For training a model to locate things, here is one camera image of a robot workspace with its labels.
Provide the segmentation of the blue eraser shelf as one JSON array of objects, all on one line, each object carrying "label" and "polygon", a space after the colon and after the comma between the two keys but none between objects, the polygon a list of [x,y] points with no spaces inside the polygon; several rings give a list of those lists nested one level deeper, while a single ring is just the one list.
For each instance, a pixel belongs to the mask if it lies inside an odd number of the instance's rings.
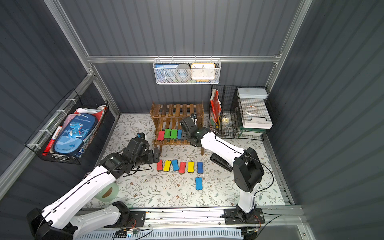
[{"label": "blue eraser shelf", "polygon": [[178,130],[178,133],[177,133],[177,139],[180,140],[182,138],[182,133],[183,131],[181,129]]},{"label": "blue eraser shelf", "polygon": [[179,164],[178,164],[178,160],[172,160],[171,161],[171,164],[172,164],[172,167],[173,167],[173,171],[179,171]]}]

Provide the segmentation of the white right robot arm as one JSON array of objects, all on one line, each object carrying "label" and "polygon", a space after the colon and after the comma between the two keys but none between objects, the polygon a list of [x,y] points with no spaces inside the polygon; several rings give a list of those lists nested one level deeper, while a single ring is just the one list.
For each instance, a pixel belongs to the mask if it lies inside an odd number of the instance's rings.
[{"label": "white right robot arm", "polygon": [[240,189],[235,219],[246,223],[256,212],[257,185],[265,174],[256,151],[252,148],[242,149],[222,140],[210,129],[199,127],[192,117],[181,120],[180,125],[192,146],[211,151],[211,161],[233,173],[235,184]]}]

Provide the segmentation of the blue eraser top shelf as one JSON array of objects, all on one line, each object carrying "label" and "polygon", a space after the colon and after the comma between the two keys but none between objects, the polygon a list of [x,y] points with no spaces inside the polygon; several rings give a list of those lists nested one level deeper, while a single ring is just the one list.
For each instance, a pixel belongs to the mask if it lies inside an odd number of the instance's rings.
[{"label": "blue eraser top shelf", "polygon": [[178,164],[178,160],[172,160],[171,161],[171,164],[172,164],[172,167],[173,167],[173,171],[179,171],[179,164]]}]

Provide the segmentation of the red eraser top shelf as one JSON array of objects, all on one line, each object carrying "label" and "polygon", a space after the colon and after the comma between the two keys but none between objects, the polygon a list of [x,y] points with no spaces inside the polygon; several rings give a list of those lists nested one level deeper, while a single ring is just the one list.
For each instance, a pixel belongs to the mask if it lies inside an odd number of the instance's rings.
[{"label": "red eraser top shelf", "polygon": [[159,162],[157,163],[157,171],[160,172],[160,171],[163,171],[163,169],[164,169],[163,161],[159,160]]}]

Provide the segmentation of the wooden two-tier shelf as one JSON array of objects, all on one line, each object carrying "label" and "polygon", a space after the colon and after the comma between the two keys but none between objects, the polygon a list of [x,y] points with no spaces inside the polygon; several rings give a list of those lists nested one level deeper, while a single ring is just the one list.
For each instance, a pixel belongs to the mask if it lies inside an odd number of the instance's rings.
[{"label": "wooden two-tier shelf", "polygon": [[186,139],[185,133],[182,133],[180,140],[164,139],[162,142],[157,141],[158,132],[165,129],[181,129],[180,121],[191,114],[197,115],[197,123],[204,124],[204,103],[198,104],[156,104],[152,103],[150,108],[150,116],[155,126],[155,138],[153,144],[155,148],[162,153],[164,146],[181,146],[189,145],[190,142]]}]

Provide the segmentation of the yellow eraser top shelf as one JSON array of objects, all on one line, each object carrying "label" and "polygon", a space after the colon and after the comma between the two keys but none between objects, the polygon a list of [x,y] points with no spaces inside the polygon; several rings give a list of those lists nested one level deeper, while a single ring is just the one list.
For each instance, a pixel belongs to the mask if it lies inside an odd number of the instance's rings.
[{"label": "yellow eraser top shelf", "polygon": [[165,161],[163,171],[169,172],[171,168],[171,164],[172,164],[172,161],[170,160]]}]

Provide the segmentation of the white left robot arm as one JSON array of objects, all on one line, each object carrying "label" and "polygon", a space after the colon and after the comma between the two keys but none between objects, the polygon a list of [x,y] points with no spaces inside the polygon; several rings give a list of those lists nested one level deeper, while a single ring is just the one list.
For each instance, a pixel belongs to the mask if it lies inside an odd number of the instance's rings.
[{"label": "white left robot arm", "polygon": [[142,164],[156,164],[159,161],[159,149],[151,150],[145,135],[139,133],[129,141],[121,154],[109,154],[57,201],[42,210],[31,210],[27,214],[27,221],[33,237],[36,240],[73,240],[100,228],[136,224],[130,209],[121,201],[90,214],[78,215],[78,212],[121,176],[129,177],[137,173]]}]

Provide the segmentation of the green eraser shelf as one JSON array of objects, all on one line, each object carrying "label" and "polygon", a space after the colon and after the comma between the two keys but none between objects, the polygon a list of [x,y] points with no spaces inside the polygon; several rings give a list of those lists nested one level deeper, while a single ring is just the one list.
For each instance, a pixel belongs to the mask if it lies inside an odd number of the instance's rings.
[{"label": "green eraser shelf", "polygon": [[165,129],[165,134],[164,134],[164,138],[165,139],[170,139],[171,138],[171,129]]}]

